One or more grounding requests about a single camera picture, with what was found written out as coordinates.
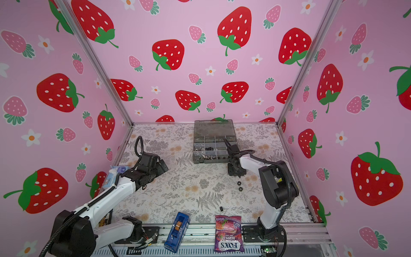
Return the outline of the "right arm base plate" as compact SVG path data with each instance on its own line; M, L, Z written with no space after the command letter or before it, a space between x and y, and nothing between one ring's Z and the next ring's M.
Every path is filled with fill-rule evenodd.
M286 241L286 231L282 226L265 229L262 226L243 226L242 236L246 243L283 243Z

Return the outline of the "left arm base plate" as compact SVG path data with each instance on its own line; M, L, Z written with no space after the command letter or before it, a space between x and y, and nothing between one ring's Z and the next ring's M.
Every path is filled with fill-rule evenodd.
M135 228L131 236L127 239L132 244L143 244L152 239L155 243L158 239L160 227L138 227Z

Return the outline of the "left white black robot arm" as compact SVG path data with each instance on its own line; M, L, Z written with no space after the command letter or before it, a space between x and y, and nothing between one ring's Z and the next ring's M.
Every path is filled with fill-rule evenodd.
M123 239L138 242L144 232L137 218L126 217L100 228L98 224L120 202L167 171L166 163L158 155L143 152L137 164L118 174L103 193L74 211L59 213L50 239L39 255L90 257L95 250Z

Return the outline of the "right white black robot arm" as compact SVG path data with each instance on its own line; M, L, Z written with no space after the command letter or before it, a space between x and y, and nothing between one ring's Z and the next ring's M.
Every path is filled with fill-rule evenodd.
M257 231L261 241L268 242L275 237L286 236L282 232L280 221L285 211L291 208L292 202L299 196L298 186L284 161L269 161L254 156L255 151L241 151L224 139L229 155L228 174L244 176L247 171L259 175L266 206L258 218Z

